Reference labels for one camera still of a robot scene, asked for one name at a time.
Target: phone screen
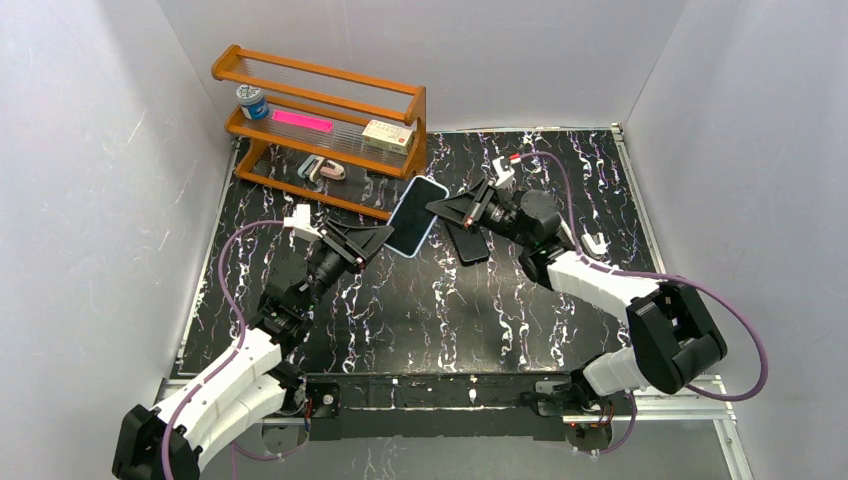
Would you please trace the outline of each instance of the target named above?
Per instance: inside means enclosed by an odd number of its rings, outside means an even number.
[[[453,240],[460,265],[470,267],[489,260],[489,245],[479,230],[471,232],[450,222],[444,222],[444,224],[448,229],[448,235]]]
[[[389,225],[395,231],[386,240],[386,246],[405,257],[414,257],[436,221],[436,216],[425,207],[448,198],[449,194],[447,188],[429,178],[413,178],[389,218]]]

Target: cable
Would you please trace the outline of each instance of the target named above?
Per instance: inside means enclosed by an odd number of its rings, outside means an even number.
[[[591,424],[593,427],[600,427],[603,425],[604,417],[607,416],[607,407],[601,407],[601,418],[598,419],[597,422]]]
[[[612,452],[618,450],[622,445],[624,445],[624,442],[626,442],[627,439],[630,438],[630,434],[633,433],[633,427],[636,426],[636,414],[638,413],[638,410],[636,409],[636,399],[633,398],[632,393],[630,393],[630,392],[625,393],[624,398],[626,398],[627,400],[630,401],[630,412],[631,412],[630,413],[630,423],[627,425],[627,431],[624,432],[624,436],[619,438],[618,441],[615,442],[615,445],[613,445],[611,447],[607,447],[603,450],[597,450],[597,449],[592,450],[590,452],[590,454],[606,455],[607,453],[612,453]]]
[[[235,243],[236,239],[244,235],[245,232],[249,230],[253,230],[256,227],[263,227],[268,225],[278,225],[286,228],[285,223],[282,220],[260,220],[258,222],[248,223],[247,225],[239,228],[235,231],[235,233],[227,239],[224,246],[221,247],[221,256],[218,258],[218,283],[221,285],[221,290],[224,292],[224,298],[227,300],[227,303],[230,305],[230,308],[235,312],[236,319],[238,320],[239,333],[238,338],[236,339],[236,346],[230,355],[224,359],[221,365],[218,365],[217,368],[212,370],[212,372],[207,375],[203,381],[194,386],[191,391],[183,398],[183,400],[177,405],[177,408],[174,410],[174,414],[171,415],[171,420],[168,421],[168,425],[165,426],[165,434],[162,436],[162,448],[161,448],[161,456],[162,456],[162,471],[165,474],[166,480],[174,480],[174,472],[171,471],[171,455],[170,449],[168,448],[171,443],[171,434],[174,431],[174,425],[177,424],[177,417],[180,416],[183,409],[191,399],[200,391],[200,388],[212,378],[215,377],[221,370],[223,370],[227,365],[229,365],[233,359],[238,354],[242,345],[244,344],[244,333],[247,330],[247,322],[244,319],[244,313],[239,308],[238,304],[236,304],[235,299],[233,299],[233,295],[229,291],[229,287],[227,286],[227,278],[224,275],[224,266],[227,264],[227,260],[230,258],[230,249]]]
[[[636,271],[617,270],[617,269],[613,269],[613,268],[611,268],[608,265],[605,265],[603,263],[595,262],[594,260],[592,260],[591,258],[586,256],[583,253],[583,247],[580,245],[580,241],[579,241],[578,235],[577,235],[577,229],[575,228],[575,224],[574,224],[574,204],[573,204],[573,201],[572,201],[572,194],[571,194],[571,180],[568,177],[568,172],[566,172],[565,165],[563,165],[562,161],[560,161],[560,159],[557,158],[556,155],[554,155],[550,152],[524,153],[524,154],[520,154],[520,155],[513,155],[509,158],[510,158],[510,160],[519,160],[519,159],[524,159],[524,158],[527,158],[527,157],[539,157],[539,156],[546,157],[546,158],[553,160],[554,163],[556,163],[556,165],[559,167],[560,173],[562,173],[562,177],[565,180],[565,194],[566,194],[566,200],[567,200],[566,208],[567,208],[567,211],[568,211],[568,228],[571,230],[571,235],[573,236],[573,239],[574,239],[574,242],[573,242],[574,248],[577,251],[577,255],[580,257],[580,259],[583,261],[583,263],[588,265],[590,268],[593,268],[593,269],[598,270],[600,272],[609,273],[610,275],[615,275],[615,276],[618,276],[618,277],[648,278],[648,279],[651,279],[651,280],[671,280],[671,281],[676,281],[676,282],[680,282],[680,283],[689,285],[690,287],[692,287],[696,290],[700,290],[702,293],[708,295],[710,298],[717,301],[722,307],[726,308],[728,312],[730,312],[734,317],[736,317],[737,320],[739,320],[739,323],[742,324],[742,326],[745,328],[745,330],[748,331],[748,334],[751,336],[751,340],[754,341],[754,346],[757,349],[757,355],[759,355],[759,358],[760,358],[760,376],[757,379],[757,383],[755,383],[754,386],[751,387],[750,390],[748,390],[745,393],[738,394],[738,395],[724,395],[724,394],[721,394],[721,393],[709,392],[709,391],[700,389],[698,387],[693,387],[692,385],[687,385],[686,388],[688,388],[689,390],[691,390],[691,391],[693,391],[693,392],[695,392],[699,395],[703,395],[707,398],[712,398],[714,400],[721,400],[723,402],[741,402],[743,400],[748,400],[749,398],[752,398],[755,395],[757,395],[758,393],[760,393],[762,391],[763,387],[765,387],[766,381],[768,380],[768,372],[769,372],[768,356],[766,355],[766,349],[765,349],[765,346],[763,345],[763,341],[760,338],[760,335],[756,332],[756,330],[754,329],[754,326],[751,324],[751,322],[748,320],[748,318],[745,317],[745,315],[743,315],[742,312],[738,311],[735,307],[730,305],[718,293],[714,292],[712,289],[710,289],[706,285],[702,285],[702,284],[695,282],[693,280],[689,280],[688,278],[684,278],[684,277],[681,277],[679,275],[669,275],[669,274],[666,274],[666,273],[636,272]]]
[[[606,422],[602,423],[602,425],[606,426],[612,423],[612,417],[615,416],[615,404],[610,402],[610,416]]]
[[[280,412],[279,414],[283,417],[293,417],[293,416],[297,415],[298,413],[302,412],[304,407],[306,407],[305,401],[300,403],[300,406],[297,407],[297,410],[295,410],[293,412]]]
[[[309,433],[309,417],[312,416],[312,399],[309,399],[309,406],[306,407],[306,413],[303,414],[303,428],[306,430],[306,433]]]
[[[238,467],[236,466],[236,443],[230,444],[230,462],[233,466],[233,480],[238,480]]]

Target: white box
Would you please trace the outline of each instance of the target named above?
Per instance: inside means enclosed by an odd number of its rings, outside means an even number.
[[[412,146],[414,132],[379,120],[371,120],[362,132],[365,143],[372,147],[407,154]]]

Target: jar lid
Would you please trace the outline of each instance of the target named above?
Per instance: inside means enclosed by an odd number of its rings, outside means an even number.
[[[244,84],[236,88],[236,98],[238,98],[239,103],[258,100],[261,95],[262,89],[253,85]]]

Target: pink sticky note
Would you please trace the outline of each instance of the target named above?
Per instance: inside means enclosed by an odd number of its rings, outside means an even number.
[[[310,128],[312,130],[318,130],[319,132],[329,133],[333,131],[333,122],[321,120],[320,118],[307,117],[306,115],[298,115],[296,113],[277,110],[274,112],[272,118],[280,123],[288,123],[289,125]]]

